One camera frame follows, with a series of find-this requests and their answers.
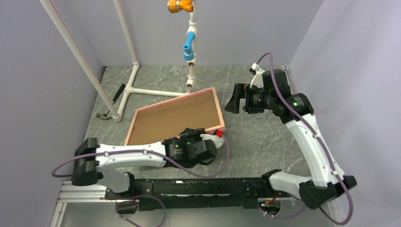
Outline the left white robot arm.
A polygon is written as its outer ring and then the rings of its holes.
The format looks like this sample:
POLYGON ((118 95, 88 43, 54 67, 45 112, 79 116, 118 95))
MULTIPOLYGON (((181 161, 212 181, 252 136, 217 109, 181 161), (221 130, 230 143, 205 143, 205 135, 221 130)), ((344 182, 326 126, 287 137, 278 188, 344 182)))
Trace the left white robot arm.
POLYGON ((100 184, 131 198, 136 192, 134 175, 118 168, 133 166, 193 168, 209 165, 224 144, 223 131, 207 134, 203 128, 185 129, 172 137, 144 145, 112 146, 86 139, 75 151, 71 181, 74 186, 100 184))

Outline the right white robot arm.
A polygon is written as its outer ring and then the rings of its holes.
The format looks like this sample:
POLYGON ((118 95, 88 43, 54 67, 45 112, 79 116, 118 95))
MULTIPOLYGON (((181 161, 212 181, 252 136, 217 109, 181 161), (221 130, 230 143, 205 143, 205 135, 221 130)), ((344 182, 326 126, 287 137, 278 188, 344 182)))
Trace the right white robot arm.
POLYGON ((311 176, 297 176, 274 169, 262 175, 261 192, 266 196, 276 192, 292 194, 315 210, 340 197, 345 189, 355 187, 357 181, 354 176, 345 175, 326 147, 307 96, 291 93, 284 71, 274 70, 274 75, 272 79, 269 72, 262 73, 262 88, 236 83, 225 111, 239 113, 240 100, 244 99, 244 112, 262 114, 271 110, 280 118, 298 143, 311 176))

